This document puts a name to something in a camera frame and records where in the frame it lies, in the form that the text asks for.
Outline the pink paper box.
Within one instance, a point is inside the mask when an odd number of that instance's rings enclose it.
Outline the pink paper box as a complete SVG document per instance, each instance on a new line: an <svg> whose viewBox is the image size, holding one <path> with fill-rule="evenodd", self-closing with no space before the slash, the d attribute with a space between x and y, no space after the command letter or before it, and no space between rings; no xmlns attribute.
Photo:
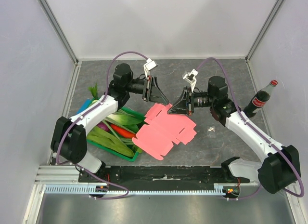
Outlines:
<svg viewBox="0 0 308 224"><path fill-rule="evenodd" d="M196 123L185 115L172 115L167 111L171 104L154 104L145 115L145 124L132 138L133 143L157 160L175 144L189 143L196 135Z"/></svg>

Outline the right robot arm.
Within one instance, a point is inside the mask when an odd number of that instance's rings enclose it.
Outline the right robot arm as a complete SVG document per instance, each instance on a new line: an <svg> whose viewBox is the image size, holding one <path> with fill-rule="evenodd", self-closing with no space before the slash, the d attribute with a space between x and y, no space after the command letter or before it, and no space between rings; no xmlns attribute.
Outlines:
<svg viewBox="0 0 308 224"><path fill-rule="evenodd" d="M206 92L194 92L194 74L184 74L183 79L189 86L183 88L180 98L168 113L190 116L195 108L209 107L212 117L238 135L260 160L254 162L233 157L223 162L223 168L220 170L223 181L229 183L237 177L246 178L259 182L271 194L298 182L298 196L303 196L299 153L294 146L283 146L256 126L234 101L228 98L228 85L223 77L211 77Z"/></svg>

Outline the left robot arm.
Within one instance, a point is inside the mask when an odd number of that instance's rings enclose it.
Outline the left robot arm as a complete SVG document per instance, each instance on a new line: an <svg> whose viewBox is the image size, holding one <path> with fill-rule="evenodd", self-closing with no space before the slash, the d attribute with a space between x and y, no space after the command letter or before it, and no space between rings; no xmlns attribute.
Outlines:
<svg viewBox="0 0 308 224"><path fill-rule="evenodd" d="M105 163L88 151L87 135L104 118L121 109L131 93L140 94L147 102L169 104L158 87L156 77L146 75L143 79L135 79L130 65L118 64L107 92L97 102L71 118L60 117L56 121L51 149L58 157L87 169L93 181L104 180Z"/></svg>

